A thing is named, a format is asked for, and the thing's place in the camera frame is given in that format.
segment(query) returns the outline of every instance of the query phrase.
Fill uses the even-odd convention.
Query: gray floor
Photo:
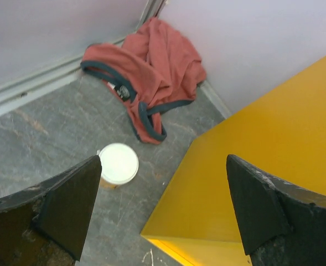
[[[116,190],[99,188],[80,266],[179,265],[139,236],[190,143],[222,121],[198,91],[195,102],[163,115],[168,136],[143,144],[125,108],[98,80],[85,76],[0,117],[0,197],[56,175],[112,142],[139,157],[137,176]]]

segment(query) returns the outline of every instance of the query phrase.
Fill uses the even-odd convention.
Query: round white lid
[[[138,156],[123,143],[107,145],[99,153],[101,178],[113,185],[122,185],[134,178],[138,171]]]

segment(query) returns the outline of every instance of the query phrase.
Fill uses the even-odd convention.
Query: garment
[[[157,18],[127,36],[122,47],[91,45],[81,68],[106,83],[127,108],[137,137],[154,144],[167,135],[161,113],[190,104],[206,78],[191,42]]]

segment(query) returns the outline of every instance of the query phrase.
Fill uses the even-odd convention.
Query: wall
[[[161,19],[191,39],[231,112],[326,55],[326,0],[170,0]]]
[[[135,30],[148,0],[0,0],[0,84]]]

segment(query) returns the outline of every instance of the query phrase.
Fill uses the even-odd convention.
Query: baseboard
[[[119,45],[123,40],[124,37],[112,43]],[[66,58],[0,85],[0,116],[77,80],[80,77],[81,58],[82,54]]]
[[[215,92],[207,80],[200,84],[200,88],[225,119],[229,118],[232,115],[232,112],[228,106],[218,96],[218,94]]]

